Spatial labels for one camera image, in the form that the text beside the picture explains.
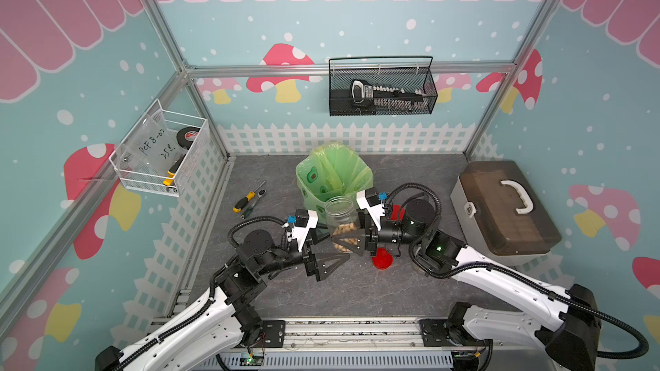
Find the red mushroom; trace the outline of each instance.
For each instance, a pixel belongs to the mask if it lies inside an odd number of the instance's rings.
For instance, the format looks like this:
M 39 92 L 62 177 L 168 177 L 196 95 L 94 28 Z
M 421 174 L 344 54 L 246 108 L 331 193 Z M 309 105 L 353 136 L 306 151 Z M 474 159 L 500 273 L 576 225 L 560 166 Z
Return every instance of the red mushroom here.
M 302 50 L 278 43 L 274 45 L 264 56 L 260 65 L 313 65 L 314 62 Z M 281 76 L 274 78 L 250 78 L 247 87 L 250 91 L 259 93 L 267 91 L 271 87 L 277 88 L 275 100 L 279 103 L 294 103 L 300 100 L 300 92 L 296 87 L 296 80 L 310 82 L 321 81 L 321 76 Z
M 502 80 L 502 74 L 494 73 L 485 77 L 476 85 L 476 90 L 489 92 L 497 89 Z M 534 49 L 525 63 L 523 70 L 518 74 L 514 85 L 509 89 L 499 108 L 509 115 L 514 111 L 516 96 L 521 95 L 527 109 L 533 109 L 539 100 L 540 87 L 543 82 L 543 62 L 539 51 Z
M 69 199 L 62 201 L 62 207 L 68 207 L 78 197 L 111 152 L 112 144 L 90 145 L 74 152 L 67 159 L 64 163 L 64 181 Z M 73 241 L 73 249 L 78 258 L 89 259 L 101 249 L 106 237 L 108 216 L 117 219 L 120 227 L 127 231 L 140 211 L 141 201 L 139 194 L 128 192 L 117 181 Z
M 607 225 L 616 245 L 623 251 L 637 242 L 641 216 L 637 201 L 629 192 L 600 186 L 572 185 L 568 193 L 571 196 L 569 206 L 575 202 L 587 208 L 573 217 L 584 235 L 593 238 L 598 230 Z
M 660 261 L 637 257 L 632 261 L 632 272 L 644 288 L 660 299 Z
M 45 335 L 58 342 L 67 340 L 80 318 L 82 307 L 80 304 L 62 305 L 57 301 L 79 274 L 78 268 L 59 268 L 45 280 L 2 342 L 5 370 L 33 371 L 39 362 Z
M 445 103 L 451 100 L 452 89 L 467 90 L 472 87 L 472 78 L 468 74 L 439 74 L 434 78 L 438 99 L 436 102 Z
M 210 101 L 210 95 L 213 95 L 213 101 L 216 104 L 226 104 L 232 101 L 229 95 L 227 95 L 226 89 L 231 89 L 233 91 L 240 91 L 243 89 L 234 78 L 199 78 L 195 83 L 204 97 L 204 100 Z

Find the trash bin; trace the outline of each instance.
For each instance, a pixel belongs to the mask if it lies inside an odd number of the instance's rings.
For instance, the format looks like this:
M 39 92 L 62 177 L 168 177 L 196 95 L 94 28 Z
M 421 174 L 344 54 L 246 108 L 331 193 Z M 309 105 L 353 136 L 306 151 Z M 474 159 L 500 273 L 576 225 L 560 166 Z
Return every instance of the trash bin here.
M 355 195 L 374 186 L 374 173 L 350 147 L 329 142 L 309 153 L 296 167 L 296 182 L 306 209 L 317 211 L 326 222 L 326 201 L 347 196 L 358 209 Z

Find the red lid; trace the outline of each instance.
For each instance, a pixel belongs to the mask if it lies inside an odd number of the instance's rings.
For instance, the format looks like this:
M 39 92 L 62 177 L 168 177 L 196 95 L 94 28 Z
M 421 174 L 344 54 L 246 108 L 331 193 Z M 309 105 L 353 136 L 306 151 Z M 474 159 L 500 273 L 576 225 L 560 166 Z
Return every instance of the red lid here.
M 374 262 L 374 266 L 378 269 L 389 268 L 389 266 L 392 265 L 393 260 L 394 258 L 392 258 L 392 255 L 390 255 L 384 248 L 378 248 L 375 252 L 375 256 L 372 257 L 372 262 Z

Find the white polka dot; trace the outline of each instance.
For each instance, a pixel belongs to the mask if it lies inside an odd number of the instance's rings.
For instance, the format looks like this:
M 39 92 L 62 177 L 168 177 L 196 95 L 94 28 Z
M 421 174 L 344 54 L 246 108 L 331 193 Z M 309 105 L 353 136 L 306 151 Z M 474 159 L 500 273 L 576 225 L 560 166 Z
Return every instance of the white polka dot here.
M 59 120 L 59 123 L 62 125 L 71 125 L 73 123 L 73 115 L 70 111 L 62 109 L 57 112 L 57 120 Z
M 628 212 L 628 218 L 633 223 L 636 223 L 638 225 L 641 223 L 641 216 L 639 214 L 639 210 L 632 210 L 632 211 Z
M 28 309 L 25 311 L 25 314 L 28 316 L 28 318 L 38 318 L 45 312 L 46 308 L 48 308 L 48 304 L 46 301 L 40 299 L 31 303 Z
M 87 152 L 95 158 L 103 158 L 106 155 L 105 144 L 95 144 L 87 146 Z
M 12 263 L 9 264 L 9 272 L 18 273 L 21 270 L 21 268 L 23 268 L 23 265 L 25 265 L 25 261 L 23 260 L 13 261 Z
M 291 54 L 293 54 L 293 57 L 296 59 L 303 59 L 305 56 L 307 56 L 305 52 L 295 47 L 291 50 Z
M 16 350 L 16 347 L 19 346 L 19 342 L 14 337 L 7 337 L 0 344 L 0 350 L 2 351 L 2 359 L 6 361 Z
M 614 205 L 606 205 L 605 208 L 603 208 L 603 213 L 607 218 L 614 219 L 618 215 L 618 210 Z
M 94 234 L 100 238 L 104 239 L 106 237 L 106 231 L 108 229 L 108 216 L 103 215 L 101 218 L 96 219 L 94 224 Z
M 627 251 L 630 249 L 630 243 L 625 238 L 615 238 L 615 243 L 622 251 Z
M 67 275 L 64 276 L 64 281 L 71 285 L 74 282 L 76 282 L 76 279 L 78 279 L 78 276 L 80 275 L 80 269 L 78 268 L 71 268 L 69 272 L 67 272 Z
M 518 75 L 518 83 L 522 85 L 526 80 L 527 80 L 527 71 L 523 70 Z
M 589 192 L 591 192 L 591 194 L 593 195 L 600 195 L 603 193 L 603 188 L 600 186 L 589 185 L 588 188 L 589 188 Z

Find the cable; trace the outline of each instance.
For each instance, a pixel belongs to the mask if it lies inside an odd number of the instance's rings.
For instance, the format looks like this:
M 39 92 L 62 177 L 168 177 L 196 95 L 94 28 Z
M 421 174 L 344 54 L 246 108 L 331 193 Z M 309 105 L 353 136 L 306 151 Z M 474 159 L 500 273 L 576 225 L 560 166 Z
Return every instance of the cable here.
M 229 233 L 227 234 L 227 240 L 229 241 L 230 244 L 234 248 L 238 248 L 238 243 L 234 239 L 234 234 L 240 230 L 241 228 L 247 227 L 250 224 L 257 223 L 257 222 L 274 222 L 276 224 L 279 224 L 280 226 L 283 226 L 285 222 L 279 218 L 276 217 L 269 217 L 269 216 L 263 216 L 263 217 L 254 217 L 250 218 L 246 221 L 243 221 L 241 223 L 238 223 L 234 225 L 230 230 Z
M 488 354 L 486 354 L 486 360 L 481 365 L 477 371 L 486 371 L 486 368 L 491 364 L 491 358 L 493 356 L 493 340 L 488 340 Z
M 235 262 L 235 260 L 238 259 L 237 255 L 234 255 L 222 268 L 218 269 L 215 271 L 209 278 L 209 298 L 207 301 L 204 303 L 202 308 L 200 308 L 197 312 L 193 314 L 193 316 L 188 317 L 186 320 L 178 323 L 177 325 L 173 326 L 172 328 L 167 329 L 166 331 L 162 332 L 161 334 L 158 334 L 155 338 L 144 344 L 142 347 L 140 347 L 138 350 L 136 350 L 133 354 L 129 355 L 127 359 L 124 361 L 120 362 L 118 366 L 112 369 L 112 371 L 122 371 L 124 368 L 128 366 L 131 362 L 133 362 L 135 359 L 140 357 L 142 354 L 144 354 L 146 351 L 150 350 L 155 344 L 163 342 L 163 340 L 170 335 L 180 331 L 181 329 L 185 328 L 186 326 L 192 324 L 197 318 L 201 317 L 210 307 L 210 305 L 214 301 L 215 297 L 215 279 L 222 273 L 224 270 L 231 265 L 232 263 Z
M 231 371 L 229 369 L 229 367 L 227 367 L 225 365 L 225 363 L 222 361 L 222 359 L 220 358 L 220 354 L 215 355 L 215 360 L 218 362 L 218 365 L 220 366 L 220 368 L 222 368 L 222 371 Z

